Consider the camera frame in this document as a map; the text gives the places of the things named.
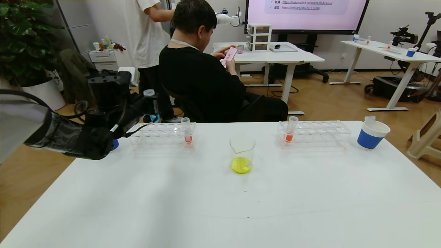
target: short black hair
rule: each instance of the short black hair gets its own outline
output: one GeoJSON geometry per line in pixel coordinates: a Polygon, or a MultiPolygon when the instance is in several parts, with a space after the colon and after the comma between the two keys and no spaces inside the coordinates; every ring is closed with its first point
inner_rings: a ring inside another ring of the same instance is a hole
{"type": "Polygon", "coordinates": [[[202,25],[208,32],[216,28],[217,17],[213,8],[205,0],[182,0],[176,5],[173,25],[187,34],[197,33],[202,25]]]}

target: yellow liquid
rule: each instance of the yellow liquid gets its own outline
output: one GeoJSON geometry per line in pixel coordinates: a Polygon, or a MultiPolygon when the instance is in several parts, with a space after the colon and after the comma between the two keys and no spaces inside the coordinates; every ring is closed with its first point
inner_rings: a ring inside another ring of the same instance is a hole
{"type": "Polygon", "coordinates": [[[231,169],[240,174],[245,174],[251,170],[251,161],[248,158],[237,157],[231,161],[231,169]]]}

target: lanyard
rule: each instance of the lanyard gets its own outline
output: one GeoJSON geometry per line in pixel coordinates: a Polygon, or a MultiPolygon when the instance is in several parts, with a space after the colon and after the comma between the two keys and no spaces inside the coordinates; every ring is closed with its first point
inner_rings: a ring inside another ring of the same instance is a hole
{"type": "Polygon", "coordinates": [[[186,45],[186,46],[192,47],[192,48],[194,48],[194,49],[196,49],[196,50],[199,51],[199,49],[197,49],[195,46],[192,46],[192,45],[188,44],[187,42],[184,42],[184,41],[178,41],[178,40],[176,40],[176,39],[171,39],[170,41],[171,41],[171,42],[174,42],[174,43],[176,43],[176,44],[186,45]]]}

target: monitor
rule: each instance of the monitor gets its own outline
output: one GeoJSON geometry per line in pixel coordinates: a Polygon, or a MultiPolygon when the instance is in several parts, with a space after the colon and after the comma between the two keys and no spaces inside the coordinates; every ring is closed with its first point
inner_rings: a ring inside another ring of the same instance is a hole
{"type": "Polygon", "coordinates": [[[275,34],[355,34],[368,3],[369,0],[247,0],[245,22],[272,24],[275,34]]]}

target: stool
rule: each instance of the stool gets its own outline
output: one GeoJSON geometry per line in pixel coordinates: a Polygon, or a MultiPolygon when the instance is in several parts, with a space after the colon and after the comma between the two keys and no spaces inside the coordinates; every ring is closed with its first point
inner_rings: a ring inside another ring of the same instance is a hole
{"type": "Polygon", "coordinates": [[[441,139],[441,109],[409,139],[412,145],[407,150],[407,154],[416,159],[424,154],[441,159],[441,151],[432,147],[437,139],[441,139]]]}

